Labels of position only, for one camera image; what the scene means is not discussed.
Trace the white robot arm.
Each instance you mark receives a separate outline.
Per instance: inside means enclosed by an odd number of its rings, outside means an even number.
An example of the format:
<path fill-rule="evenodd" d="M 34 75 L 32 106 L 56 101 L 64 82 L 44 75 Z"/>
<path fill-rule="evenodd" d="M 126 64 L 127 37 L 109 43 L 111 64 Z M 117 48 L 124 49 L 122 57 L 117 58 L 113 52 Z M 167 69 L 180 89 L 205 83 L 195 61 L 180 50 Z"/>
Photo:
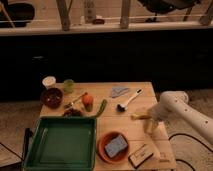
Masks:
<path fill-rule="evenodd" d="M 154 121 L 164 121 L 170 114 L 176 114 L 213 145 L 213 118 L 190 107 L 188 102 L 185 91 L 164 91 L 147 113 Z"/>

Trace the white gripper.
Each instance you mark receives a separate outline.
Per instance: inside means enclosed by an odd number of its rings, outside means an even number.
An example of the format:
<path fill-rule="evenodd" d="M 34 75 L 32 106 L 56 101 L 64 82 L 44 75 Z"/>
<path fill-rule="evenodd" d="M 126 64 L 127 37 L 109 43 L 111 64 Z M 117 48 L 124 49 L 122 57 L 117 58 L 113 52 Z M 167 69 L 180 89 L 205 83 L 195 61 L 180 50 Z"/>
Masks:
<path fill-rule="evenodd" d="M 148 114 L 153 119 L 147 119 L 144 121 L 144 132 L 147 134 L 152 134 L 159 125 L 157 121 L 163 121 L 166 115 L 165 115 L 164 108 L 159 104 L 152 106 L 148 110 Z"/>

